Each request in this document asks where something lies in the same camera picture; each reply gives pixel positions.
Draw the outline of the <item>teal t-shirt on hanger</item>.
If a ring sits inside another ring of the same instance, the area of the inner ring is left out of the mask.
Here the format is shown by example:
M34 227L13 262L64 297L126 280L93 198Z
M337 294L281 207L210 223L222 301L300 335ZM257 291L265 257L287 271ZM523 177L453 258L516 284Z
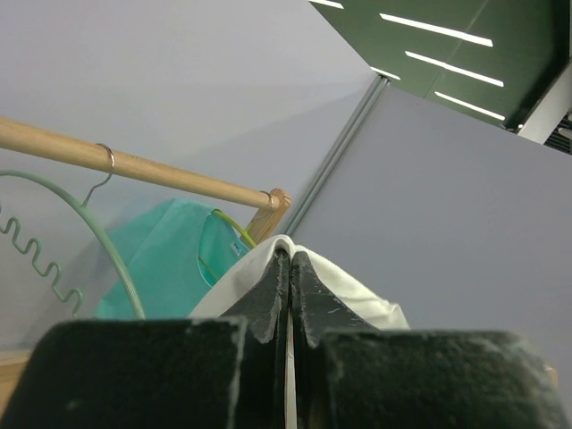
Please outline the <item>teal t-shirt on hanger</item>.
M146 319L183 318L251 249L233 220L191 200L171 199L109 233Z

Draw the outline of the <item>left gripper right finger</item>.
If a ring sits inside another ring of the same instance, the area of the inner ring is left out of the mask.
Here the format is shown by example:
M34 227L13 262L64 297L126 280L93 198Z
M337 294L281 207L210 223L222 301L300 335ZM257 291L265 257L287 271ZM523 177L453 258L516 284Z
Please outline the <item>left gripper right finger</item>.
M568 428L541 357L512 332L381 330L308 255L290 265L301 428Z

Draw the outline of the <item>yellow-green hanger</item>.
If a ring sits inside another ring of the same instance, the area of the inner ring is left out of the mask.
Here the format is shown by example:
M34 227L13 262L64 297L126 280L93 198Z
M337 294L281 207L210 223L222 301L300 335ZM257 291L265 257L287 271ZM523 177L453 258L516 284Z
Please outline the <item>yellow-green hanger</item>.
M240 225L215 209L206 217L199 238L199 271L213 286L256 245Z

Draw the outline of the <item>wooden clothes rack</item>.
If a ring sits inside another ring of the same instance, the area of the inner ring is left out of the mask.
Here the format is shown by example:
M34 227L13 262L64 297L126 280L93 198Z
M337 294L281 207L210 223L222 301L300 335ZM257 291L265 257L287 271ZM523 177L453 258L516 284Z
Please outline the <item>wooden clothes rack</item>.
M7 118L1 119L1 148L90 170L110 172L105 149L98 144ZM113 176L255 207L257 213L244 230L256 243L271 235L291 205L290 195L282 189L257 191L121 151L114 151L114 155L116 166Z

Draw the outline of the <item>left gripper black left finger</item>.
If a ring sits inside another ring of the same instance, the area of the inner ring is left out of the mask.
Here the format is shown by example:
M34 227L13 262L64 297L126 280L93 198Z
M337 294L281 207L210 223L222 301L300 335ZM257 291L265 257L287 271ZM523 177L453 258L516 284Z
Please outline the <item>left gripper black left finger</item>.
M283 428L290 260L216 318L81 321L48 331L4 428Z

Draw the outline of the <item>white t-shirt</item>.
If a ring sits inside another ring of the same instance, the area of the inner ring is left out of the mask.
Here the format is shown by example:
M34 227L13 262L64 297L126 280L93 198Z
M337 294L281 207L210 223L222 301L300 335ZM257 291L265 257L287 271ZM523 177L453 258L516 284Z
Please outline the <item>white t-shirt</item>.
M274 236L247 253L191 313L208 348L223 353L215 379L228 400L209 428L384 428L375 363L385 330L405 330L399 305L336 264Z

